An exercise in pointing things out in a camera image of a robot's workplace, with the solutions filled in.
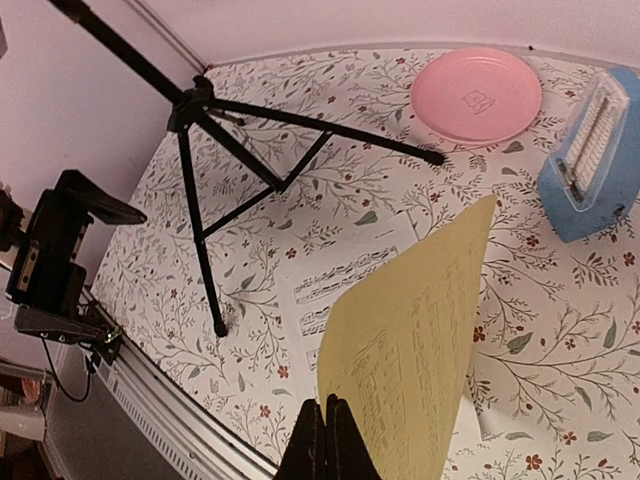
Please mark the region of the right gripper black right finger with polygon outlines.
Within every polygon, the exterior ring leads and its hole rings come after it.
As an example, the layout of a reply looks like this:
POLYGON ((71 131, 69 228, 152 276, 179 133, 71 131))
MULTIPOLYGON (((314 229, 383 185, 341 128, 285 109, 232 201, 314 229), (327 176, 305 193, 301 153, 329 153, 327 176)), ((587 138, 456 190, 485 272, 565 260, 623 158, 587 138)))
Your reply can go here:
POLYGON ((326 403, 326 478, 380 480, 348 402, 331 394, 326 403))

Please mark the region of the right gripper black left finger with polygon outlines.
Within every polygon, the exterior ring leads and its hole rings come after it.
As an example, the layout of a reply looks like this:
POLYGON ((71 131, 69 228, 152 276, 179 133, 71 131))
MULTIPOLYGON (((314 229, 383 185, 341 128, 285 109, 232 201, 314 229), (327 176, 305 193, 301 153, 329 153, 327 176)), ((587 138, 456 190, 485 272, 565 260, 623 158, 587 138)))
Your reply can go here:
POLYGON ((314 399, 305 400, 282 457, 282 479, 324 479, 325 440, 320 406, 314 399))

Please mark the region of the yellow sheet music page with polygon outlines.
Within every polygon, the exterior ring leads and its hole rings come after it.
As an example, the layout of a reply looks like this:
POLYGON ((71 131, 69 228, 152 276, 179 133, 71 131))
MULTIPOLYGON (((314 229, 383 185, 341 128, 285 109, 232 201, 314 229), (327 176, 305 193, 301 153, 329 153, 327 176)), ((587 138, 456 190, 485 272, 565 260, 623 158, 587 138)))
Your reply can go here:
POLYGON ((466 384, 496 198, 378 267, 331 308, 318 395, 347 401, 384 479, 438 479, 466 384))

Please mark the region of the white sheet music page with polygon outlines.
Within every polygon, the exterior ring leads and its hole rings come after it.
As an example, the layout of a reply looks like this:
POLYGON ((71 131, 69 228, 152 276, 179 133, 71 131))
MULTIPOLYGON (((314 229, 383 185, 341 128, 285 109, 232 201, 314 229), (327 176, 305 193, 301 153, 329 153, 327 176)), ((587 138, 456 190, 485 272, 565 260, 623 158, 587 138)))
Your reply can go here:
POLYGON ((287 260, 275 274, 283 327, 289 341, 296 397, 317 396, 316 363, 329 313, 337 298, 418 242, 405 212, 359 227, 333 245, 287 260))

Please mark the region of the blue metronome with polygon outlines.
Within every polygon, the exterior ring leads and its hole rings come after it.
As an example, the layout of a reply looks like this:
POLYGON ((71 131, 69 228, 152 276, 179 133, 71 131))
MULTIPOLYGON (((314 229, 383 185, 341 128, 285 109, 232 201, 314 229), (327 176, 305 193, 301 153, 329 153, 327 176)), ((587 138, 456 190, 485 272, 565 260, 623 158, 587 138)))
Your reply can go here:
POLYGON ((639 193, 639 77, 617 66, 596 74, 537 178, 543 209, 570 243, 627 216, 639 193))

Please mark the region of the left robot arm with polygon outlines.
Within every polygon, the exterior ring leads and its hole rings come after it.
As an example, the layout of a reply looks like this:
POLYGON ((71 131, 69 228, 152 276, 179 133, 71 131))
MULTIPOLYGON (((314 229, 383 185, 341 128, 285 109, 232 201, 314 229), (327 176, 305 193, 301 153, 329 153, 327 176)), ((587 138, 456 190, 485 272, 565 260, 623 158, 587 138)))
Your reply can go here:
POLYGON ((110 196, 78 170, 65 170, 28 213, 1 192, 1 266, 6 296, 17 305, 72 317, 86 279, 77 256, 88 227, 138 225, 147 216, 110 196))

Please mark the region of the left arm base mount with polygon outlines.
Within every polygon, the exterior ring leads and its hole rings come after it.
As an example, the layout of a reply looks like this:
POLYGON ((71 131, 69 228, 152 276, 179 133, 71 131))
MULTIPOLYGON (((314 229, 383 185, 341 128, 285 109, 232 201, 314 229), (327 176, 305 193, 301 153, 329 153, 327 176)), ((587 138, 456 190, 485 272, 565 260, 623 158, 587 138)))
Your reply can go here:
POLYGON ((14 328, 25 335, 66 345, 86 344, 109 366, 118 356, 122 344, 121 329, 105 316, 95 304, 75 318, 20 306, 14 328))

